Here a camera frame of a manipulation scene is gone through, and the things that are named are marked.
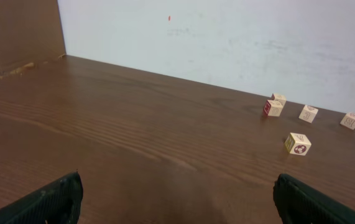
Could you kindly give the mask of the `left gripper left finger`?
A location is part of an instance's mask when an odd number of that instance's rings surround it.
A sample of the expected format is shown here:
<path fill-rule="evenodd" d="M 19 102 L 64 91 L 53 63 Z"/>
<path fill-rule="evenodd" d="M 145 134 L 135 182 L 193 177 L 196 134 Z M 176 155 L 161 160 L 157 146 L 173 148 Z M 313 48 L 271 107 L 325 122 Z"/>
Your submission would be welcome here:
<path fill-rule="evenodd" d="M 77 224 L 83 200 L 79 173 L 72 172 L 0 209 L 0 224 Z"/>

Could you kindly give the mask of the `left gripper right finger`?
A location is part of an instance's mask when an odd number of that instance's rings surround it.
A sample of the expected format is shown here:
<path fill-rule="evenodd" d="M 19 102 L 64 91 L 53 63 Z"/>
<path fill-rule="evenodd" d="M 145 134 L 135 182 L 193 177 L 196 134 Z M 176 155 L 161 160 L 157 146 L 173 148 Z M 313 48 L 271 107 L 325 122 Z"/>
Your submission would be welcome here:
<path fill-rule="evenodd" d="M 355 210 L 288 174 L 280 174 L 273 200 L 283 224 L 355 224 Z"/>

